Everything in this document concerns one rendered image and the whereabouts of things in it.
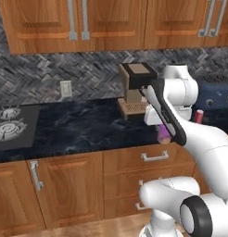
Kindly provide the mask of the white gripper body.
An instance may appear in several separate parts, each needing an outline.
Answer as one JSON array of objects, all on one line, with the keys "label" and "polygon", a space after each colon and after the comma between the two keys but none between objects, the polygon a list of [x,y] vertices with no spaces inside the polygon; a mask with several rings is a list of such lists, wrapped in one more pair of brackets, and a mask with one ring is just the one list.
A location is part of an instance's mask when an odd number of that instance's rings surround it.
[{"label": "white gripper body", "polygon": [[162,123],[162,120],[160,119],[157,111],[154,107],[152,107],[152,105],[148,105],[146,107],[144,122],[148,126],[160,125]]}]

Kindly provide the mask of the purple soda can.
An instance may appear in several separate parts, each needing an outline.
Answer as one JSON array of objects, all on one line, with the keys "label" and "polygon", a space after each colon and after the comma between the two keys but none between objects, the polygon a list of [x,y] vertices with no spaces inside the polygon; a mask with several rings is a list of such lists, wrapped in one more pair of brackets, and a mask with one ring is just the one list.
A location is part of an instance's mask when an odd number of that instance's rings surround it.
[{"label": "purple soda can", "polygon": [[158,142],[162,144],[171,142],[171,136],[164,124],[158,126]]}]

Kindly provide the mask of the red soda can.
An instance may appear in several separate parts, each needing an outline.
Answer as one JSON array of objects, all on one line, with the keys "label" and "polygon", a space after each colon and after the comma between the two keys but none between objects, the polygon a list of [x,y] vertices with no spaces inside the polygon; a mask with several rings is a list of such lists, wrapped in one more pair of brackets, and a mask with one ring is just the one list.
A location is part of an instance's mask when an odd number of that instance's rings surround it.
[{"label": "red soda can", "polygon": [[196,111],[196,123],[201,124],[203,117],[204,117],[204,111],[201,109],[198,109]]}]

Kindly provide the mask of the brown and black coffee machine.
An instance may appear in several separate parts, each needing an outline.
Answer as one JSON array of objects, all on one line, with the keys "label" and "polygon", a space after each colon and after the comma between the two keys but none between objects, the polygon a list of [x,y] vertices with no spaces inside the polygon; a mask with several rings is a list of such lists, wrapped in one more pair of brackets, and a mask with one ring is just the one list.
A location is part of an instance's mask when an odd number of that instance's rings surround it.
[{"label": "brown and black coffee machine", "polygon": [[121,113],[126,120],[142,119],[147,106],[144,90],[158,73],[147,63],[121,63],[119,72],[124,91],[118,99]]}]

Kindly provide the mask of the wooden drawer front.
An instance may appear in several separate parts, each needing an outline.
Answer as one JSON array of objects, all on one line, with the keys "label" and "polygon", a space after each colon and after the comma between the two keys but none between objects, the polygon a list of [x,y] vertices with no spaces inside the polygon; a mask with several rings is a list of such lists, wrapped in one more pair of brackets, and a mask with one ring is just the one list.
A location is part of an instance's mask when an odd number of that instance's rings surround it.
[{"label": "wooden drawer front", "polygon": [[193,163],[185,163],[171,167],[149,168],[107,175],[104,181],[104,195],[106,199],[114,199],[136,194],[139,190],[139,181],[146,182],[158,178],[192,176],[194,167]]},{"label": "wooden drawer front", "polygon": [[[147,157],[159,157],[163,152],[168,153],[168,158],[144,161],[142,154]],[[195,166],[193,158],[176,143],[151,144],[115,150],[107,150],[104,156],[104,174],[113,175],[125,171],[135,171],[146,168],[162,168],[178,165]]]},{"label": "wooden drawer front", "polygon": [[136,203],[140,202],[139,197],[135,195],[107,199],[104,201],[104,218],[120,218],[138,214]]}]

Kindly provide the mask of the dark blue toaster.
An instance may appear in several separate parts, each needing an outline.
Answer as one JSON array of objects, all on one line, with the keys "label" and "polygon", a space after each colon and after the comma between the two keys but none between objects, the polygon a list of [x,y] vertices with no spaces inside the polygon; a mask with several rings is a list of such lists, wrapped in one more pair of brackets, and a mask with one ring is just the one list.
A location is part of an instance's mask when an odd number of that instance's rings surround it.
[{"label": "dark blue toaster", "polygon": [[215,110],[228,108],[228,77],[224,75],[200,75],[196,78],[198,98],[195,108]]}]

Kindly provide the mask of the wooden base cupboard door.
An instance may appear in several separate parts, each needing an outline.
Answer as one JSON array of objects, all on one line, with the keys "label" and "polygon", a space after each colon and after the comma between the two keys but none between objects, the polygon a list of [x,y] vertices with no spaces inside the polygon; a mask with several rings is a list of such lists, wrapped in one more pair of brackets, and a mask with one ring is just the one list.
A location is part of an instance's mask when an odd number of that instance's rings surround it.
[{"label": "wooden base cupboard door", "polygon": [[[103,154],[84,153],[33,159],[41,191],[32,182],[48,229],[100,220],[104,215]],[[28,161],[31,176],[31,162]]]},{"label": "wooden base cupboard door", "polygon": [[0,237],[45,228],[25,161],[0,164]]}]

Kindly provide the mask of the grey hob with burners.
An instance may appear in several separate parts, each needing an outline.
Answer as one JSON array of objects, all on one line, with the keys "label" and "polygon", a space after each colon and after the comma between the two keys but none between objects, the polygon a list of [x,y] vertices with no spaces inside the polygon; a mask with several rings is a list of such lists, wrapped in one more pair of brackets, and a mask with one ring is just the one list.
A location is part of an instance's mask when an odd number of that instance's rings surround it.
[{"label": "grey hob with burners", "polygon": [[32,146],[40,106],[0,106],[0,151]]}]

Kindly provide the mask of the white wall outlet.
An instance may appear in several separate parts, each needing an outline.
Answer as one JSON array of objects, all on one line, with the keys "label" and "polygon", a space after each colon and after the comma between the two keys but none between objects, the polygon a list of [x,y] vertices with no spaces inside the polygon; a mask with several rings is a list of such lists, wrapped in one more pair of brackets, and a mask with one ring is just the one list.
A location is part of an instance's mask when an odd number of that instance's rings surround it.
[{"label": "white wall outlet", "polygon": [[60,83],[60,91],[62,97],[71,97],[72,96],[71,81],[62,81]]}]

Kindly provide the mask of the wooden wall cupboard door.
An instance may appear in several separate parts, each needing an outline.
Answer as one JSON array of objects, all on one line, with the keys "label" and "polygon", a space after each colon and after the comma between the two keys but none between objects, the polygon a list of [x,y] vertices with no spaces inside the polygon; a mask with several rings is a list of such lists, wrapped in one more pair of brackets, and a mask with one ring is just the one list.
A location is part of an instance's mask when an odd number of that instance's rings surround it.
[{"label": "wooden wall cupboard door", "polygon": [[[216,0],[209,25],[209,31],[216,27],[221,6],[222,6],[222,0]],[[222,18],[222,25],[219,34],[216,37],[210,37],[208,33],[208,36],[204,40],[204,46],[205,47],[228,46],[228,0]]]},{"label": "wooden wall cupboard door", "polygon": [[[73,12],[75,31],[75,0]],[[0,0],[0,13],[11,54],[68,52],[70,40],[67,0]]]},{"label": "wooden wall cupboard door", "polygon": [[87,0],[90,39],[82,39],[82,0],[77,0],[81,52],[141,49],[147,0]]},{"label": "wooden wall cupboard door", "polygon": [[192,48],[203,45],[210,0],[148,0],[145,49]]}]

